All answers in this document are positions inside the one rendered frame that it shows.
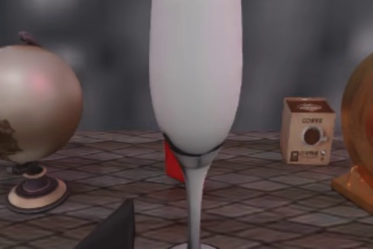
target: coffee carton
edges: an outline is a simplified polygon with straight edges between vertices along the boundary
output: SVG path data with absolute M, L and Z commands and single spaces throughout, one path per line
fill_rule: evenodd
M 280 148 L 289 164 L 330 162 L 336 114 L 321 97 L 284 99 Z

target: glass base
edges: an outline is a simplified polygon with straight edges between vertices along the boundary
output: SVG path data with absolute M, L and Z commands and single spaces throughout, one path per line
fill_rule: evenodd
M 175 245 L 175 246 L 170 247 L 169 249 L 188 249 L 188 243 Z M 213 247 L 211 245 L 207 245 L 207 244 L 201 244 L 200 249 L 218 249 L 218 248 Z

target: gray wall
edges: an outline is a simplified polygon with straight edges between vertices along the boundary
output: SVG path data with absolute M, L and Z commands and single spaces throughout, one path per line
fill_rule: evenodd
M 325 96 L 373 47 L 372 0 L 242 0 L 244 81 L 234 130 L 278 130 L 285 96 Z M 28 30 L 65 58 L 85 94 L 81 129 L 156 129 L 150 0 L 0 0 L 0 45 Z

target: round globe base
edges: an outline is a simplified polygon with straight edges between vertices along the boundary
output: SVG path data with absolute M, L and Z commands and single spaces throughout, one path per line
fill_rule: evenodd
M 188 243 L 182 243 L 179 245 L 175 245 L 170 247 L 169 249 L 188 249 Z M 207 245 L 207 244 L 201 244 L 200 249 L 218 249 L 217 247 Z
M 12 188 L 6 200 L 6 206 L 17 213 L 37 214 L 49 211 L 62 204 L 69 196 L 66 184 L 60 179 L 48 176 L 43 176 L 43 180 L 55 187 L 48 188 L 49 185 L 47 185 L 44 188 L 41 187 L 39 191 L 30 190 L 24 187 L 29 183 L 26 179 Z

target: glass stem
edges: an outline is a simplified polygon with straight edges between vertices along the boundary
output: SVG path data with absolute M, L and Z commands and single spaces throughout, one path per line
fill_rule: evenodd
M 188 249 L 200 249 L 200 220 L 203 185 L 209 167 L 210 165 L 199 169 L 183 168 L 188 201 Z

